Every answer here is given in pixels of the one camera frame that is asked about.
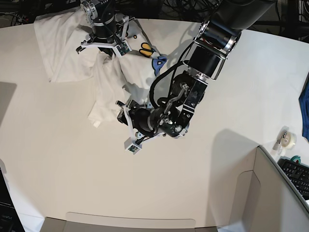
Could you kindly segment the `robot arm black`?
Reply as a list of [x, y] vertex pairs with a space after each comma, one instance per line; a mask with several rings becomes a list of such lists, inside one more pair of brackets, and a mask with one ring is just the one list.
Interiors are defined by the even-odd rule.
[[195, 108], [203, 99], [207, 80], [216, 80], [228, 54], [243, 30], [252, 26], [274, 0], [223, 0], [206, 17], [198, 34], [181, 54], [179, 61], [160, 74], [149, 91], [150, 108], [130, 101], [117, 119], [148, 138], [159, 133], [184, 136]]
[[120, 43], [118, 27], [115, 20], [114, 0], [82, 0], [81, 9], [92, 32], [86, 36], [83, 44]]

